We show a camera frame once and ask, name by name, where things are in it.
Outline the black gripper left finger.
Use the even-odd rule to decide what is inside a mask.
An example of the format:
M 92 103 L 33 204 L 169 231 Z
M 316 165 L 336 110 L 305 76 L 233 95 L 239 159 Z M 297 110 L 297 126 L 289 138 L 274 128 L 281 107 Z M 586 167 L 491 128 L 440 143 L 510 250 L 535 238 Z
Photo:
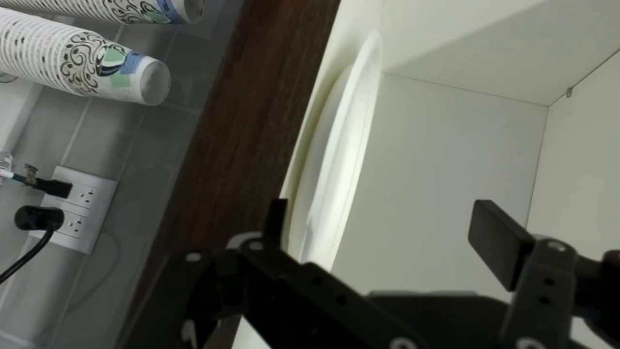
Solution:
M 264 240 L 268 244 L 280 246 L 283 240 L 285 231 L 285 219 L 287 219 L 287 200 L 278 198 L 270 204 L 268 217 L 264 223 Z

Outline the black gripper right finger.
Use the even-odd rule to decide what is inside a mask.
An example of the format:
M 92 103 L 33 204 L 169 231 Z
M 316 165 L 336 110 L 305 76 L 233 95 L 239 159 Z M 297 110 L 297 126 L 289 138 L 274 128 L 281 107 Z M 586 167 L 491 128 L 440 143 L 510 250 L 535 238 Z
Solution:
M 514 291 L 535 238 L 493 200 L 473 204 L 467 238 L 502 287 Z

